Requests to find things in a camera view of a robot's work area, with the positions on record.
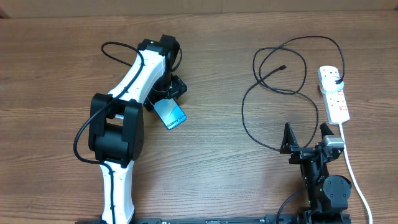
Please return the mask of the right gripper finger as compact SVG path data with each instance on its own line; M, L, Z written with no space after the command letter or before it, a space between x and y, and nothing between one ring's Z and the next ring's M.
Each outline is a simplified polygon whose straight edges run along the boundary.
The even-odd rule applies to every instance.
M284 137L280 147L280 153L291 153L294 149L298 148L299 144L295 137L294 131L290 123L285 123Z
M326 123L322 123L320 125L320 131L321 131L322 138L324 138L325 136L334 135L333 131L328 127L328 125Z

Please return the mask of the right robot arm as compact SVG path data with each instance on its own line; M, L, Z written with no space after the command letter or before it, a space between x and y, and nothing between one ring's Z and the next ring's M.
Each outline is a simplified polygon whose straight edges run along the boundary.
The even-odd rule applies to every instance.
M314 147L300 147L290 123L285 124L280 153L290 155L289 163L300 166L305 188L291 195L279 208L276 222L280 223L350 223L348 208L352 183L342 175L330 175L327 164L339 158L344 140L333 134L326 123L320 125L322 140ZM306 192L308 207L296 214L281 217L286 204Z

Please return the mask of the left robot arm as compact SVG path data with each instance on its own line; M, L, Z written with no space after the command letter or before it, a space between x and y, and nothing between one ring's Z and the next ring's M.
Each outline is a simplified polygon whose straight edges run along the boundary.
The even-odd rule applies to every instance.
M134 223L132 175L144 146L144 112L155 111L168 130L187 116L176 100L187 86L174 71L182 60L175 37L144 39L124 78L107 94L91 99L88 146L95 154L104 185L104 210L98 223Z

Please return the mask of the white power strip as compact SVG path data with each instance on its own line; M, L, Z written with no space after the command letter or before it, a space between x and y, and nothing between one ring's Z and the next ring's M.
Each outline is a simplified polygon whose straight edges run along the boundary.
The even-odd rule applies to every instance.
M317 73L319 86L321 77L340 78L338 69L329 65L321 66ZM342 124L350 119L343 89L329 94L322 93L322 96L329 124Z

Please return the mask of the white charger adapter plug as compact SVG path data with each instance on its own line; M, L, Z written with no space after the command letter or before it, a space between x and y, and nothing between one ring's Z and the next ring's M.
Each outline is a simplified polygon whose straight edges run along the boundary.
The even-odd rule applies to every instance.
M321 77L320 91L323 94L329 94L340 91L344 88L344 82L338 77Z

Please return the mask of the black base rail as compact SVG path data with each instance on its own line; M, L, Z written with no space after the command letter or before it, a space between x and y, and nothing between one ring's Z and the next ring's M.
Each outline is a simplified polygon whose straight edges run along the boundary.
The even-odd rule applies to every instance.
M349 215L343 215L343 219L339 220L332 218L331 220L321 220L321 216L312 216L312 222L306 222L297 215L280 215L279 223L293 224L293 223L351 223ZM75 222L76 224L100 224L106 223L102 220ZM276 215L266 215L263 218L212 218L212 219L176 219L176 220L162 220L160 218L141 218L135 219L130 223L135 224L273 224L276 223Z

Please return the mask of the blue screen Galaxy smartphone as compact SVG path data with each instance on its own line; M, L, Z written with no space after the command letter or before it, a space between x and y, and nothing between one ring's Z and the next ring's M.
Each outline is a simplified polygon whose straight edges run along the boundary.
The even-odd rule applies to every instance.
M174 99L162 99L155 103L154 109L168 130L177 127L187 118Z

